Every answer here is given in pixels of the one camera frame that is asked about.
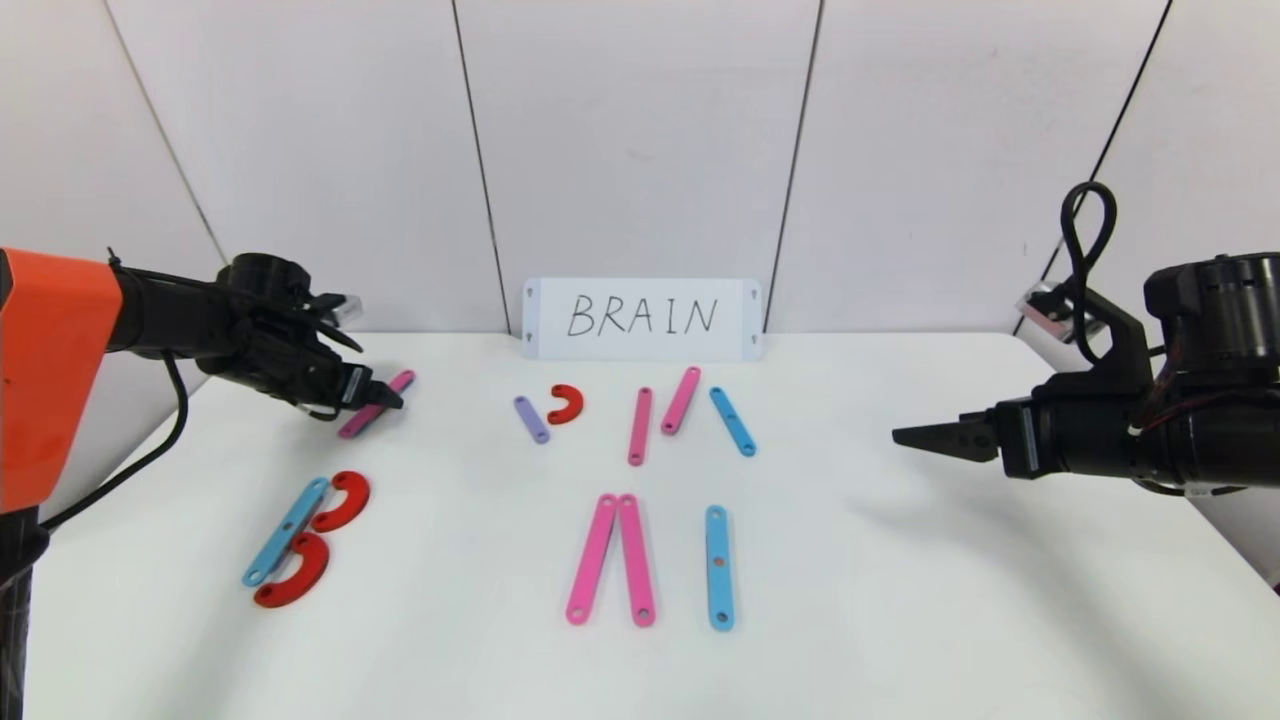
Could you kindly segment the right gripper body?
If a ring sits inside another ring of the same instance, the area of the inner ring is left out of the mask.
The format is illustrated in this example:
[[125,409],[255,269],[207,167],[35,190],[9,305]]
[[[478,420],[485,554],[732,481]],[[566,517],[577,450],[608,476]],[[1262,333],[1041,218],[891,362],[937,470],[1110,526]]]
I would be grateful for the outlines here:
[[1130,478],[1135,441],[1120,398],[1019,398],[993,407],[1006,477],[1034,480],[1059,473]]

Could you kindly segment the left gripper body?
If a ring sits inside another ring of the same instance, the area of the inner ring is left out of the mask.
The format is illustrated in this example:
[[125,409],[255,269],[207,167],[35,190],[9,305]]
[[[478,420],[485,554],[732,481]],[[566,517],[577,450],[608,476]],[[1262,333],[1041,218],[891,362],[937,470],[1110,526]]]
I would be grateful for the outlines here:
[[289,405],[320,406],[332,411],[352,409],[371,379],[367,366],[347,363],[328,343],[360,352],[362,348],[332,324],[278,324],[283,343],[276,368],[276,397]]

